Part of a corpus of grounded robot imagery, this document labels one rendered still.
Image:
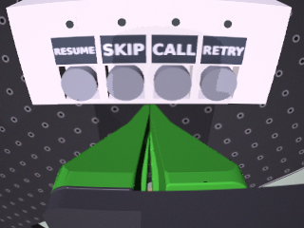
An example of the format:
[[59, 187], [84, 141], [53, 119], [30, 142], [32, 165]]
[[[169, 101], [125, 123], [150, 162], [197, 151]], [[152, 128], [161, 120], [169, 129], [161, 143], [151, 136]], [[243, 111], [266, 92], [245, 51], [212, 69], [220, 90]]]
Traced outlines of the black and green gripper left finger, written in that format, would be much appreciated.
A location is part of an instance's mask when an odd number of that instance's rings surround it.
[[149, 154], [150, 105], [145, 104], [129, 123], [62, 165], [52, 190], [60, 186], [147, 190]]

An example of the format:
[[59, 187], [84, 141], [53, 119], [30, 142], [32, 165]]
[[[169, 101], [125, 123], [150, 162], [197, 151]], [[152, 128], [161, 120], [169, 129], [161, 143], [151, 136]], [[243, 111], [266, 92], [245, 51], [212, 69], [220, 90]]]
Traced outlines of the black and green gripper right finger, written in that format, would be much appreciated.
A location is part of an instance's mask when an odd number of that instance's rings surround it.
[[237, 164], [171, 123], [155, 104], [150, 132], [152, 190], [248, 188]]

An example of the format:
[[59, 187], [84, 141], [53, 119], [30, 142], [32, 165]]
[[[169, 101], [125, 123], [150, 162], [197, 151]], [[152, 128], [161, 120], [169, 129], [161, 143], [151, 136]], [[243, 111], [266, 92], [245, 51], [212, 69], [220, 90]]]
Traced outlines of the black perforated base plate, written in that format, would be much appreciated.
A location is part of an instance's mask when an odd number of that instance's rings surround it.
[[144, 105], [239, 165], [248, 188], [304, 169], [304, 0], [290, 18], [266, 104], [32, 104], [0, 0], [0, 228], [45, 228], [60, 167]]

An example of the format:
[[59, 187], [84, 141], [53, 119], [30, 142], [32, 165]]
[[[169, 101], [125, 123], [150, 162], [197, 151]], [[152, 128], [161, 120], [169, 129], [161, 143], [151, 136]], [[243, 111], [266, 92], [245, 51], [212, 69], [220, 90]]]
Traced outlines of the white button panel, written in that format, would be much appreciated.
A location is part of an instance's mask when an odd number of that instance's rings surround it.
[[7, 12], [33, 105], [266, 104], [291, 9], [276, 0], [22, 0]]

